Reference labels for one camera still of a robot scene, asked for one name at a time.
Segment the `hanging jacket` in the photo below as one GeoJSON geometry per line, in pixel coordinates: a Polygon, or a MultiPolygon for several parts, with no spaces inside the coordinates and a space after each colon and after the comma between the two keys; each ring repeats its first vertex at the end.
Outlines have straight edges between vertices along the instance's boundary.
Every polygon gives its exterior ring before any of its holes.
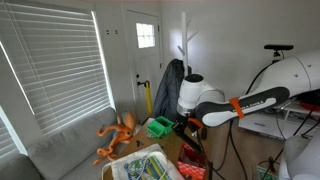
{"type": "MultiPolygon", "coordinates": [[[[191,74],[190,67],[188,67],[188,74],[191,74]]],[[[151,117],[164,116],[173,122],[176,120],[177,103],[183,78],[183,61],[173,59],[168,64],[160,82],[151,117]]]]}

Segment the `couch cushion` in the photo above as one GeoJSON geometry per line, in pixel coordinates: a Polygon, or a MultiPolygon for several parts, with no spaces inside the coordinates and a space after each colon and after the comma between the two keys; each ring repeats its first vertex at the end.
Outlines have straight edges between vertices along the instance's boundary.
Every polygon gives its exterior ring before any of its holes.
{"type": "MultiPolygon", "coordinates": [[[[108,146],[109,143],[106,143],[103,147],[107,148],[108,146]]],[[[116,154],[119,154],[121,151],[123,151],[125,147],[126,144],[119,143],[115,150],[116,154]]],[[[92,163],[98,158],[98,154],[94,152],[85,161],[80,163],[77,167],[75,167],[60,180],[99,180],[101,177],[103,166],[110,161],[108,159],[105,159],[101,163],[93,165],[92,163]]]]}
{"type": "Polygon", "coordinates": [[[17,154],[9,161],[0,164],[0,179],[40,180],[41,176],[28,156],[17,154]]]}
{"type": "Polygon", "coordinates": [[[28,155],[45,179],[60,179],[110,141],[112,133],[101,138],[96,131],[115,123],[114,109],[104,109],[31,146],[28,155]]]}

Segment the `white window blinds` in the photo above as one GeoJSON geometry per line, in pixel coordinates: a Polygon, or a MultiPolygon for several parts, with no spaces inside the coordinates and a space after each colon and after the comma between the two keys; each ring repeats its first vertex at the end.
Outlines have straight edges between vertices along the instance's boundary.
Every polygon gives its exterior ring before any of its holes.
{"type": "Polygon", "coordinates": [[[19,154],[19,150],[0,117],[0,161],[10,159],[15,154],[19,154]]]}
{"type": "Polygon", "coordinates": [[[0,3],[0,38],[45,135],[110,106],[90,11],[0,3]]]}

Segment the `orange stuffed animal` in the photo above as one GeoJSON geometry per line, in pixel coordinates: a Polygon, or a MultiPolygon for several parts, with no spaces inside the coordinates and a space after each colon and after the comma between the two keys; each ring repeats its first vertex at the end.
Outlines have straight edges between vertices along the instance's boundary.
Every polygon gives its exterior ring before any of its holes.
{"type": "Polygon", "coordinates": [[[109,144],[107,149],[99,148],[97,153],[101,155],[101,157],[93,162],[93,164],[99,164],[105,158],[108,158],[110,161],[114,161],[117,158],[117,155],[113,153],[116,149],[119,142],[122,143],[129,143],[130,139],[133,137],[134,128],[137,124],[137,119],[134,113],[130,110],[125,111],[123,116],[123,124],[121,121],[121,117],[117,114],[118,125],[109,126],[105,130],[103,126],[100,127],[97,131],[97,135],[102,137],[106,135],[110,130],[117,130],[117,134],[112,139],[111,143],[109,144]]]}

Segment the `coat rack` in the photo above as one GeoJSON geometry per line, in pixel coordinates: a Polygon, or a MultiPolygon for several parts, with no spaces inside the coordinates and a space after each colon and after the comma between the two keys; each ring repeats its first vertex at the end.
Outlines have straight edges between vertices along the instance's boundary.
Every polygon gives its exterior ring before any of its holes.
{"type": "Polygon", "coordinates": [[[182,29],[182,48],[178,46],[179,51],[182,54],[183,66],[184,66],[184,76],[188,75],[188,42],[199,32],[196,31],[191,36],[188,37],[188,26],[191,22],[189,19],[187,21],[186,12],[181,13],[181,29],[182,29]]]}

